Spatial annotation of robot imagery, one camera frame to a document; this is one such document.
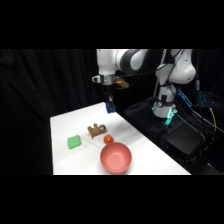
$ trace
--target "black background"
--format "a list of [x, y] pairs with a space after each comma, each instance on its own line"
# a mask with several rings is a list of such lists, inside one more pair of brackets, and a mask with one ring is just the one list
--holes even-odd
[[[162, 51], [153, 49], [145, 71], [158, 67]], [[0, 50], [0, 174], [53, 174], [50, 117], [102, 102], [100, 85], [91, 82], [97, 74], [96, 49]], [[199, 75], [202, 90], [224, 96], [224, 49], [201, 50]], [[152, 74], [116, 90], [118, 113], [152, 96], [155, 83]], [[185, 88], [193, 91], [194, 83]]]

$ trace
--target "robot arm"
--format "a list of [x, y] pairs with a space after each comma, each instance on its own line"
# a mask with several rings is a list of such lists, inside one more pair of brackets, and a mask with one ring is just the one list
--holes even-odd
[[99, 75], [92, 80], [102, 84], [109, 113], [115, 110], [112, 93], [116, 71], [125, 74], [140, 73], [148, 52], [149, 49], [97, 49]]
[[160, 91], [153, 110], [155, 116], [168, 118], [170, 117], [169, 114], [172, 114], [171, 112], [176, 111], [174, 98], [177, 91], [173, 84], [188, 84], [194, 80], [196, 70], [191, 61], [192, 51], [193, 49], [181, 51], [180, 49], [173, 49], [171, 55], [172, 57], [176, 55], [174, 58], [175, 66], [174, 64], [167, 64], [165, 67], [164, 65], [159, 66], [159, 68], [163, 68], [156, 73]]

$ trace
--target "white table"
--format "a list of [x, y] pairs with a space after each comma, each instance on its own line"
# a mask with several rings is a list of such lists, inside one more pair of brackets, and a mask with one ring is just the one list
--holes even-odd
[[[117, 113], [107, 114], [105, 103], [51, 118], [54, 175], [109, 175], [100, 162], [106, 134], [92, 140], [87, 127], [104, 124], [107, 134], [131, 150], [129, 175], [190, 175]], [[67, 139], [80, 135], [82, 145], [68, 149]]]

